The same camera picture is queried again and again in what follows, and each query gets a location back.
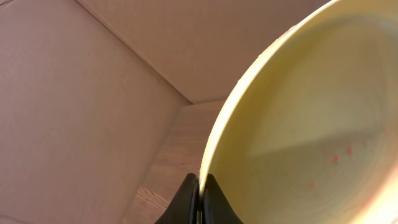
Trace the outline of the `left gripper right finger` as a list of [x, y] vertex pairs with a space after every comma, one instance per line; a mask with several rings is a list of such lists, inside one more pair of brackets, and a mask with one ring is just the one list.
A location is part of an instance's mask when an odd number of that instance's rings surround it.
[[243, 224], [212, 174], [206, 179], [202, 218], [204, 224]]

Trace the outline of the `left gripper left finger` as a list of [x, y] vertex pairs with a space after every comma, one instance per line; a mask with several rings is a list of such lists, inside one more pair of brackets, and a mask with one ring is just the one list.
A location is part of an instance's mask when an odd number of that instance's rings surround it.
[[155, 224], [196, 224], [198, 213], [198, 178], [189, 173], [169, 206]]

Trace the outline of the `yellow-green plate top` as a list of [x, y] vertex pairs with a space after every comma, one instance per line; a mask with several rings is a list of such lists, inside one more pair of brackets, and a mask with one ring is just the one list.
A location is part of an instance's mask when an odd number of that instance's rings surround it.
[[263, 51], [208, 137], [244, 223], [397, 222], [397, 0], [329, 1]]

